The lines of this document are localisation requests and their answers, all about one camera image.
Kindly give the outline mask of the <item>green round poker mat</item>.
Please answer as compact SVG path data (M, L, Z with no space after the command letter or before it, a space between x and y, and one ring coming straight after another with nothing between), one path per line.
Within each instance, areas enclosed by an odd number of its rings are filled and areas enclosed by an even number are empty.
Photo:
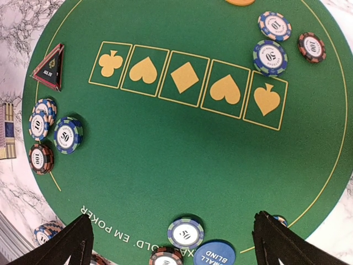
M267 77L253 49L271 40L266 11L292 34L279 43L286 71ZM312 32L326 59L310 63ZM65 1L31 57L33 71L64 44L62 90L31 75L23 92L25 148L38 99L83 126L71 154L54 149L36 182L65 224L89 215L94 249L117 264L147 264L179 217L200 220L205 241L229 242L236 264L255 264L254 216L282 215L308 237L352 174L352 53L321 1Z

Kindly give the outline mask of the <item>blue white chip mat edge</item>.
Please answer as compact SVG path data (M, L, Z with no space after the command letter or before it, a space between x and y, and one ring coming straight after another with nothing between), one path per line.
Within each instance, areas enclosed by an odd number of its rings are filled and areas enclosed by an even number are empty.
M274 215L273 216L277 221L279 221L281 224L283 224L285 227L288 227L288 223L286 221L286 219L282 216L279 215Z

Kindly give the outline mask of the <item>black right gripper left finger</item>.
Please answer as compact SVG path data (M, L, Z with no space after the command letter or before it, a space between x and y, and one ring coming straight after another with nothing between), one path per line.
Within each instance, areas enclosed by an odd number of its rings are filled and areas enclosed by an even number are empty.
M93 250L92 223L86 214L80 215L55 237L10 264L86 264Z

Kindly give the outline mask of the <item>brown 100 chips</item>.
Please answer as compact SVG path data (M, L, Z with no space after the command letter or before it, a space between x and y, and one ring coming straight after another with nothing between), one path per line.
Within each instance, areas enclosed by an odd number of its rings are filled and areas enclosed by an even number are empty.
M47 174L54 167L54 153L46 145L33 144L29 151L29 163L36 174Z

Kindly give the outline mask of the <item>blue texas holdem card box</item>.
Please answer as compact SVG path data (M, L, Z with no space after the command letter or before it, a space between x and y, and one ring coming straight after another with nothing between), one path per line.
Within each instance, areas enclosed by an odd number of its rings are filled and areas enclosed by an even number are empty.
M1 102L1 159L16 158L14 105Z

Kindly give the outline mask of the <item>orange big blind button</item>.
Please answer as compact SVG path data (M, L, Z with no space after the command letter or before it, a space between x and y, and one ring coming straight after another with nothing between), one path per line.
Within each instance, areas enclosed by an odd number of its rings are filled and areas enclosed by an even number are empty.
M255 0L226 0L226 2L235 6L249 6L255 2Z

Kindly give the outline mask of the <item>blue small blind button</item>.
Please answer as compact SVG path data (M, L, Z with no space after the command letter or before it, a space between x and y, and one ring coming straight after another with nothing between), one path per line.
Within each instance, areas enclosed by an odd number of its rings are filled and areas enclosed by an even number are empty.
M233 265L235 261L235 250L222 241L205 243L196 250L193 259L194 265Z

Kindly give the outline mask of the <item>blue tan chips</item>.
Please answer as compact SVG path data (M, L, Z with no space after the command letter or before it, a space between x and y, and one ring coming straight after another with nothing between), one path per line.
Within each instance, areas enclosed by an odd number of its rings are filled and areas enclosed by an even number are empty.
M29 134L35 141L41 141L49 132L57 117L57 105L53 99L39 99L29 118Z

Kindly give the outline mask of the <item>teal 50 chip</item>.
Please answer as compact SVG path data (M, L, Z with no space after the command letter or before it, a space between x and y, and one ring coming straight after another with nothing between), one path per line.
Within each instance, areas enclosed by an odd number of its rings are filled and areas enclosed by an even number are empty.
M200 222L182 217L174 220L169 225L167 236L174 247L182 250L192 250L202 244L205 232Z
M288 56L279 43L261 40L253 49L253 63L264 76L278 77L287 69Z

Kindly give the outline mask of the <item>blue tan 10 chip stack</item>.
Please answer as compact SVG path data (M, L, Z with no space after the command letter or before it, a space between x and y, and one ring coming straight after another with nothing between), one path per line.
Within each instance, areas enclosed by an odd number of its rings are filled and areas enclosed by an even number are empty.
M36 243L40 246L52 239L60 231L63 230L63 226L57 221L49 221L34 229L34 237Z

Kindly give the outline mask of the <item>brown 100 chip stack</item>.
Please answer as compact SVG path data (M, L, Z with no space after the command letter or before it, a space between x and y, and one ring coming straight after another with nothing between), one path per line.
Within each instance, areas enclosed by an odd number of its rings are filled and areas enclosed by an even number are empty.
M109 265L110 264L110 262L108 260L106 260L105 258L103 258L99 255L96 255L96 254L91 255L90 263L92 265Z

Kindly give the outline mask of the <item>teal 50 chips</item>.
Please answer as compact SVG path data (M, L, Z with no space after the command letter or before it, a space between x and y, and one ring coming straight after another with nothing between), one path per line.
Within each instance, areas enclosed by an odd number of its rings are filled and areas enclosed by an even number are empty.
M54 129L54 144L63 154L73 153L83 141L82 123L70 116L61 118Z

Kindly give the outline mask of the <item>black triangular all-in marker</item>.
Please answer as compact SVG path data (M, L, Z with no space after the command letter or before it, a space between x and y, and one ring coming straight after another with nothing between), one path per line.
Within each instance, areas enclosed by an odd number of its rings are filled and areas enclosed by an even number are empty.
M64 48L62 43L55 46L31 73L34 80L58 92L62 90Z

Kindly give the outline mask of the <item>blue white chip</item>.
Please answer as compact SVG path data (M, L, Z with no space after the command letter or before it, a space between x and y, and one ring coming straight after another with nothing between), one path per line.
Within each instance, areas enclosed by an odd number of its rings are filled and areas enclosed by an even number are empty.
M266 37L274 41L286 41L292 34L291 23L278 12L261 13L258 26Z

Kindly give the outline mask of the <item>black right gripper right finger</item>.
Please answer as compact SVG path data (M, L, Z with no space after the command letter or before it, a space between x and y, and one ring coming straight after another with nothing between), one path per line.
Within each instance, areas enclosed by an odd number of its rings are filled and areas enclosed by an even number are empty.
M254 218L257 264L345 264L296 235L266 211Z

